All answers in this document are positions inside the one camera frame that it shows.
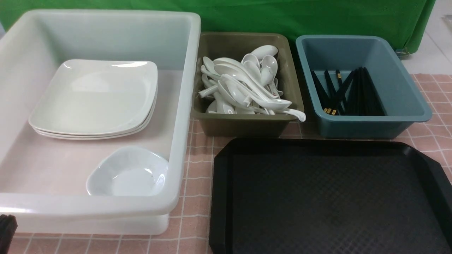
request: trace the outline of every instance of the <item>blue plastic bin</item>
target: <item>blue plastic bin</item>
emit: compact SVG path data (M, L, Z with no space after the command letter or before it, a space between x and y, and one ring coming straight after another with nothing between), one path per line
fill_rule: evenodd
M374 36L304 35L296 41L298 55L318 116L320 135L326 138L392 139L414 122L426 122L432 110L389 43ZM336 90L334 72L342 80L358 67L366 67L386 116L332 116L323 112L311 71L326 89L328 70Z

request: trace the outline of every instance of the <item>plate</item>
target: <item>plate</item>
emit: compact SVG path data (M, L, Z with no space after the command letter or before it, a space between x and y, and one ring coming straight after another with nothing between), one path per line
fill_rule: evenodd
M126 146L103 160L86 181L89 195L154 196L165 184L168 161L147 149Z
M66 135L124 133L144 122L156 92L153 62L69 60L56 71L28 122Z
M155 110L155 102L156 101L157 100L154 100L154 104L152 105L151 111L147 115L144 122L141 123L136 129L132 129L132 130L129 130L126 132L118 132L115 134L106 134L106 135L88 135L88 136L86 136L86 135L66 135L66 134L58 134L58 133L52 133L52 132L44 132L44 131L40 131L38 129L34 129L34 131L37 134L42 135L42 136L53 137L53 138L57 138L57 139L67 139L67 140L101 140L101 139L109 139L109 138L128 136L128 135L132 135L132 134L142 131L151 122L151 117Z

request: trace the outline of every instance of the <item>white floor tile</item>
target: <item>white floor tile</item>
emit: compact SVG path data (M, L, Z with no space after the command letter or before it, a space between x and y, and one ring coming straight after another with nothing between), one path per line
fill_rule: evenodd
M411 74L452 74L452 64L425 33L418 51L402 63Z
M448 14L452 14L452 1L436 0L425 32L431 37L449 62L452 62L452 30L443 20L443 16Z

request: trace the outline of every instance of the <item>black tray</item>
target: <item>black tray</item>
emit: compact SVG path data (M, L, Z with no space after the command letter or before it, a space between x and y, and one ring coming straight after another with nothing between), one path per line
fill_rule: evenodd
M452 253L452 186L406 144L241 138L214 163L214 254Z

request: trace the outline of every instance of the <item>green backdrop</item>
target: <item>green backdrop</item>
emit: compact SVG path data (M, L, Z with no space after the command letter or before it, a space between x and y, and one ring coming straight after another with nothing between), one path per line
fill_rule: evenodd
M0 0L5 29L31 9L153 9L195 12L203 31L375 35L415 52L434 0Z

